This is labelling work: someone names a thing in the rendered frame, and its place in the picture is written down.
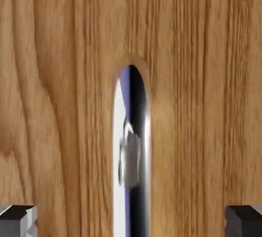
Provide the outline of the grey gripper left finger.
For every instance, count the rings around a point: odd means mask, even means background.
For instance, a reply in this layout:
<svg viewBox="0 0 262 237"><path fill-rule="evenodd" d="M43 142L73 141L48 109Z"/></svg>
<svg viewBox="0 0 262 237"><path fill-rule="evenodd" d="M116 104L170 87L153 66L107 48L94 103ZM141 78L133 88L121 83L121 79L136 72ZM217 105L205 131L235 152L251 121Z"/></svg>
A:
<svg viewBox="0 0 262 237"><path fill-rule="evenodd" d="M38 237L35 205L0 206L0 237Z"/></svg>

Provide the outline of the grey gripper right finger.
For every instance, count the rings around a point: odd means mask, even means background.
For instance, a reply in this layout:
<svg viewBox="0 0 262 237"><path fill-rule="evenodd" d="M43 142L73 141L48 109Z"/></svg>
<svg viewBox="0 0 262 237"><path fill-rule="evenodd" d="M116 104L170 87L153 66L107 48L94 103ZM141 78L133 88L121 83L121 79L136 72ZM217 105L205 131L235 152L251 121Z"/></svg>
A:
<svg viewBox="0 0 262 237"><path fill-rule="evenodd" d="M228 205L225 207L225 237L262 237L262 207Z"/></svg>

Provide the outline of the light wood drawer front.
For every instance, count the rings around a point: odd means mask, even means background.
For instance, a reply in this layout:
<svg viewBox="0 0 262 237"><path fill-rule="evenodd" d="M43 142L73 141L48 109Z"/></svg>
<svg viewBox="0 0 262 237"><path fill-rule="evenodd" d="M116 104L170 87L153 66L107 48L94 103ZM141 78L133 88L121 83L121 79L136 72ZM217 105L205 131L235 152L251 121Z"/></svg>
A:
<svg viewBox="0 0 262 237"><path fill-rule="evenodd" d="M0 0L0 205L39 237L113 237L117 74L151 114L151 237L262 205L262 0Z"/></svg>

